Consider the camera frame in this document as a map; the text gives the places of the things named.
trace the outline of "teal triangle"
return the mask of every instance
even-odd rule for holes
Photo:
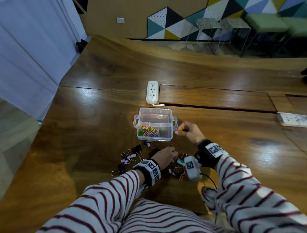
[[[307,18],[307,2],[295,12],[294,17],[296,18]]]
[[[197,19],[202,19],[204,17],[206,9],[202,9],[190,16],[188,16],[187,18],[185,18],[189,23],[193,24],[196,27],[196,23],[195,21]]]
[[[304,2],[302,2],[301,4],[298,4],[298,5],[295,5],[293,7],[290,7],[286,10],[283,10],[283,11],[280,11],[278,12],[278,14],[281,16],[281,17],[292,17],[295,15],[295,13],[299,10],[299,8],[305,4]]]
[[[147,37],[150,37],[156,34],[159,31],[162,31],[164,28],[160,25],[156,24],[155,22],[147,19]]]
[[[185,36],[185,37],[181,38],[181,40],[182,40],[182,41],[186,41],[187,38],[188,38],[188,41],[195,41],[195,40],[197,40],[198,33],[199,33],[199,30],[197,30],[196,32],[193,32],[193,33],[189,34],[189,35],[188,35],[189,38],[188,38],[188,36]]]
[[[235,0],[244,9],[249,0]]]

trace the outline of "yellow triangle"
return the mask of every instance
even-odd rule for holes
[[[222,0],[209,0],[208,5],[207,5],[207,8],[208,8],[209,6],[212,6],[213,4],[216,4],[217,2],[220,2],[220,1],[222,1]]]
[[[286,0],[272,0],[275,8],[277,11],[279,11],[281,9],[281,7],[284,5]]]
[[[165,40],[180,40],[180,38],[176,35],[174,35],[173,33],[171,33],[170,31],[165,29],[165,33],[164,33],[164,39]]]
[[[237,13],[234,13],[234,14],[228,16],[227,18],[240,18],[240,16],[242,15],[243,11],[244,10],[241,10],[241,11],[239,11]]]

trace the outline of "white power strip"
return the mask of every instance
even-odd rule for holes
[[[157,105],[159,100],[159,84],[157,81],[149,81],[147,84],[146,102],[153,106],[164,106],[164,104]]]
[[[307,128],[307,116],[292,113],[277,113],[277,119],[284,126]]]

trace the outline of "white cord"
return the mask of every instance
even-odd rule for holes
[[[165,104],[160,104],[160,105],[151,104],[151,105],[155,107],[165,106]]]

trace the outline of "wristband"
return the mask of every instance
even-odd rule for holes
[[[198,145],[199,151],[195,154],[198,162],[203,167],[213,168],[219,162],[223,154],[228,154],[221,146],[217,143],[212,143],[209,139],[205,139]]]
[[[155,160],[143,160],[142,162],[135,165],[133,170],[140,170],[144,177],[147,186],[154,186],[155,183],[161,179],[160,167]]]

